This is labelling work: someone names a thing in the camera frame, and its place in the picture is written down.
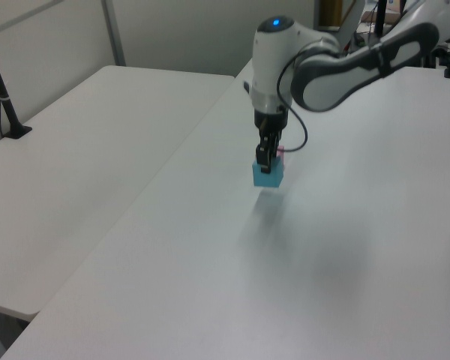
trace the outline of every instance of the small pink object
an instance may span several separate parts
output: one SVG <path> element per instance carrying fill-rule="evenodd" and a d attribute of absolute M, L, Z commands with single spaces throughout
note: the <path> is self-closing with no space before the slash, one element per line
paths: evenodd
<path fill-rule="evenodd" d="M 277 156 L 282 159 L 283 168 L 285 168 L 285 151 L 284 151 L 284 149 L 285 148 L 283 145 L 279 145 L 277 147 Z"/>

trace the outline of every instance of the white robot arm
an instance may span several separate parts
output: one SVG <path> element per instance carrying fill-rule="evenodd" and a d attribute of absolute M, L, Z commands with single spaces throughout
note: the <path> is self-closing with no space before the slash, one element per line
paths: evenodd
<path fill-rule="evenodd" d="M 330 34 L 286 16 L 260 24 L 253 42 L 253 82 L 245 84 L 255 109 L 260 144 L 256 162 L 270 173 L 292 98 L 306 110 L 335 108 L 356 90 L 429 54 L 450 38 L 450 0 L 417 0 L 376 43 L 348 56 Z"/>

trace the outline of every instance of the black cable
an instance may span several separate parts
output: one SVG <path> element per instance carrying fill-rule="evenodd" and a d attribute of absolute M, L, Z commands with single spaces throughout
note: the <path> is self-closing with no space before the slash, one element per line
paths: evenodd
<path fill-rule="evenodd" d="M 378 1 L 376 2 L 375 6 L 373 7 L 373 10 L 370 15 L 370 28 L 368 29 L 368 40 L 370 40 L 370 34 L 372 32 L 372 22 L 374 21 L 374 14 L 375 14 L 375 10 L 377 9 L 377 6 L 378 6 Z"/>
<path fill-rule="evenodd" d="M 282 96 L 282 94 L 281 94 L 281 92 L 280 92 L 280 83 L 281 83 L 282 77 L 284 77 L 284 74 L 285 74 L 285 72 L 287 71 L 288 67 L 289 67 L 292 63 L 294 63 L 295 60 L 296 60 L 299 56 L 301 56 L 301 55 L 303 55 L 303 54 L 304 54 L 303 51 L 302 51 L 302 52 L 299 52 L 297 55 L 293 56 L 293 57 L 286 63 L 286 65 L 285 65 L 285 67 L 283 68 L 282 72 L 280 73 L 280 76 L 278 77 L 278 81 L 277 81 L 277 95 L 278 95 L 278 98 L 279 98 L 280 101 L 283 103 L 283 105 L 285 105 L 285 107 L 286 107 L 288 110 L 290 110 L 290 111 L 293 113 L 293 115 L 297 118 L 297 120 L 300 122 L 300 125 L 303 127 L 303 131 L 304 131 L 304 134 L 305 134 L 305 139 L 304 139 L 303 143 L 302 143 L 300 146 L 298 146 L 298 147 L 296 147 L 296 148 L 290 148 L 290 149 L 287 148 L 287 149 L 284 149 L 283 152 L 297 152 L 298 150 L 302 149 L 302 148 L 305 146 L 305 144 L 307 143 L 307 141 L 308 141 L 308 131 L 307 131 L 307 127 L 305 126 L 305 123 L 304 123 L 303 120 L 300 118 L 299 114 L 297 114 L 296 111 L 295 111 L 294 109 L 292 109 L 292 106 L 291 106 L 289 103 L 287 103 L 287 102 L 285 101 L 284 97 Z"/>

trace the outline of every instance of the white table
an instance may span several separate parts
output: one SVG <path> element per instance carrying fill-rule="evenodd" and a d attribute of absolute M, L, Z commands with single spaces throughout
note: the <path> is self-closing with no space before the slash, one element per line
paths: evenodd
<path fill-rule="evenodd" d="M 105 67 L 0 141 L 0 312 L 31 320 L 232 81 Z"/>
<path fill-rule="evenodd" d="M 450 360 L 450 80 L 407 68 L 300 111 L 310 142 L 262 190 L 250 78 L 4 360 Z"/>

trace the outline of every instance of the black clamp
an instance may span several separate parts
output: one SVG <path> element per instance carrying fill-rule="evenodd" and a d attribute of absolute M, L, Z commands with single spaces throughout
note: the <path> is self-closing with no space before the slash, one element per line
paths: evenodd
<path fill-rule="evenodd" d="M 376 68 L 380 74 L 380 77 L 387 77 L 393 74 L 392 66 L 390 65 L 390 59 L 386 52 L 383 51 L 383 43 L 379 41 L 373 46 L 369 46 L 370 51 L 375 55 Z"/>

